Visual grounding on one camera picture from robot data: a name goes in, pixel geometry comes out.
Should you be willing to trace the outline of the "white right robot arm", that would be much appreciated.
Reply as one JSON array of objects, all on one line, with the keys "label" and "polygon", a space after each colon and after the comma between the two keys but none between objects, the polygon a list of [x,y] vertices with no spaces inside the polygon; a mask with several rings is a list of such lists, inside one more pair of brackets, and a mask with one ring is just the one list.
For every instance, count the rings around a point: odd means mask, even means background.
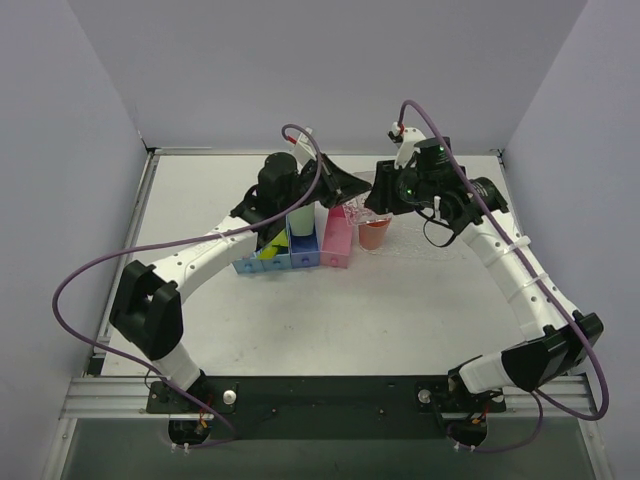
[{"label": "white right robot arm", "polygon": [[596,314],[581,313],[549,278],[498,187],[486,177],[467,178],[435,138],[415,133],[393,141],[397,156],[377,163],[366,207],[393,215],[428,209],[426,221],[449,229],[477,255],[524,337],[518,345],[451,370],[453,385],[472,395],[506,386],[532,392],[579,365],[604,325]]}]

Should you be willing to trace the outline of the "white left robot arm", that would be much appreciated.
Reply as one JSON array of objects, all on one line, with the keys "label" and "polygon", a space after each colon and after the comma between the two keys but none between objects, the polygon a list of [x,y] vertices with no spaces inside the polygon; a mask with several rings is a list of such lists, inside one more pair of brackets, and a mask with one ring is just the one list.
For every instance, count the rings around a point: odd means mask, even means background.
[{"label": "white left robot arm", "polygon": [[170,400],[183,411],[196,410],[204,402],[205,387],[201,369],[181,342],[184,301],[231,263],[274,240],[286,227],[284,211],[294,203],[333,208],[371,187],[328,157],[300,166],[289,153],[267,156],[256,183],[209,232],[208,241],[149,265],[134,260],[124,268],[110,324],[173,383]]}]

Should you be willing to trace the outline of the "orange plastic cup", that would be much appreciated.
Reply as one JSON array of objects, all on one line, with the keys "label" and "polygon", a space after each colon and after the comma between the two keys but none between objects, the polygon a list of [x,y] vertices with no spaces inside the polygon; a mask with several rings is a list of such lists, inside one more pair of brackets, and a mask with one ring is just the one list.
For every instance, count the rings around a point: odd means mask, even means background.
[{"label": "orange plastic cup", "polygon": [[367,221],[358,226],[359,246],[367,251],[379,249],[384,243],[384,239],[392,218],[385,218]]}]

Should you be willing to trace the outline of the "clear plastic toothbrush case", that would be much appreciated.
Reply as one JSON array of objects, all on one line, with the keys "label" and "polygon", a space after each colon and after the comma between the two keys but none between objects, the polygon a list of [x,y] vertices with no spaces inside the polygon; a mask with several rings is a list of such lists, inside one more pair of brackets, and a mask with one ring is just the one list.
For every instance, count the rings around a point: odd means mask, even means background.
[{"label": "clear plastic toothbrush case", "polygon": [[340,205],[342,213],[347,223],[351,226],[359,226],[363,224],[371,224],[390,220],[392,214],[377,214],[365,206],[370,191],[360,194],[353,199]]}]

